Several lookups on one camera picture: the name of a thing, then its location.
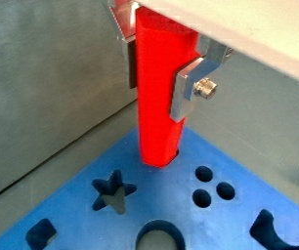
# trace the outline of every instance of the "white shelf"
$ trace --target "white shelf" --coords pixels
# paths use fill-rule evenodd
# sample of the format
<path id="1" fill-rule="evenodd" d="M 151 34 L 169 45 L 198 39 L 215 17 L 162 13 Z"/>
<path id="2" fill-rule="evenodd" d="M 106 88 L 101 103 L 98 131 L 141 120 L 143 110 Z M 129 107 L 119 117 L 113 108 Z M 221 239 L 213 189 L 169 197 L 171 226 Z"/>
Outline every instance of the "white shelf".
<path id="1" fill-rule="evenodd" d="M 299 1 L 138 2 L 299 80 Z"/>

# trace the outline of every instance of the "circular hole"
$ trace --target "circular hole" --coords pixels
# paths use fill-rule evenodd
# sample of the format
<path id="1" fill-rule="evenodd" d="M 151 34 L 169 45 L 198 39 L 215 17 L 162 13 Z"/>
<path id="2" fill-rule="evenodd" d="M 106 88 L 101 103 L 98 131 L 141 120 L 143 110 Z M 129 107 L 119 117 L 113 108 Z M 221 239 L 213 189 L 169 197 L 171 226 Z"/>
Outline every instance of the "circular hole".
<path id="1" fill-rule="evenodd" d="M 202 208 L 209 207 L 210 205 L 209 193 L 202 189 L 197 189 L 193 193 L 193 201 L 198 207 Z"/>
<path id="2" fill-rule="evenodd" d="M 183 236 L 169 222 L 147 222 L 135 240 L 135 250 L 185 250 Z"/>
<path id="3" fill-rule="evenodd" d="M 211 180 L 211 170 L 209 167 L 201 166 L 195 170 L 195 177 L 201 182 L 207 183 Z"/>
<path id="4" fill-rule="evenodd" d="M 221 199 L 230 200 L 234 198 L 234 187 L 229 183 L 219 183 L 215 186 L 215 192 Z"/>

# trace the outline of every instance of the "star-shaped cutout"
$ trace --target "star-shaped cutout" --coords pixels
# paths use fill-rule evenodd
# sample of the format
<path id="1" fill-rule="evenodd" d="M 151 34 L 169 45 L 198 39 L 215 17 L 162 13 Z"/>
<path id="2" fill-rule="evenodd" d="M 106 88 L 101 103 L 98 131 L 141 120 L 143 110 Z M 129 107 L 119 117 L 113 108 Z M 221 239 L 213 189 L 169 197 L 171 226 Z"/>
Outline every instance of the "star-shaped cutout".
<path id="1" fill-rule="evenodd" d="M 117 214 L 123 214 L 123 198 L 137 190 L 137 187 L 133 184 L 125 184 L 122 182 L 121 171 L 114 170 L 107 181 L 93 180 L 91 186 L 98 191 L 98 197 L 93 202 L 91 209 L 97 211 L 106 205 L 110 205 Z"/>

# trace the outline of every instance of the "silver bolt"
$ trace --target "silver bolt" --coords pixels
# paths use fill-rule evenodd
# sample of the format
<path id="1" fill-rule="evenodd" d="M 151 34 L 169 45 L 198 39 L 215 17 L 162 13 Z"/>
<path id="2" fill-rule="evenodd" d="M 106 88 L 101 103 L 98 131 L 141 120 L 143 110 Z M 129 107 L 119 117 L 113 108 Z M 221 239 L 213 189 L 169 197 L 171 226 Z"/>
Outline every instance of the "silver bolt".
<path id="1" fill-rule="evenodd" d="M 202 97 L 203 99 L 209 99 L 215 92 L 215 84 L 207 79 L 201 79 L 194 84 L 194 95 L 197 97 Z"/>

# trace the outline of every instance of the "grey metal wall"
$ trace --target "grey metal wall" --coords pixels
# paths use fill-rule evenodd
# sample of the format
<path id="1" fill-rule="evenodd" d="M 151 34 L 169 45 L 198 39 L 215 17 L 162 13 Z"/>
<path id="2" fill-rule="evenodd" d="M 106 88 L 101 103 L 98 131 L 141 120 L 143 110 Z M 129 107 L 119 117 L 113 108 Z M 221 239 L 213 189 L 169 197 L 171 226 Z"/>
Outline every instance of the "grey metal wall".
<path id="1" fill-rule="evenodd" d="M 134 99 L 97 0 L 0 1 L 0 190 Z"/>
<path id="2" fill-rule="evenodd" d="M 299 203 L 299 82 L 235 54 L 187 125 Z"/>

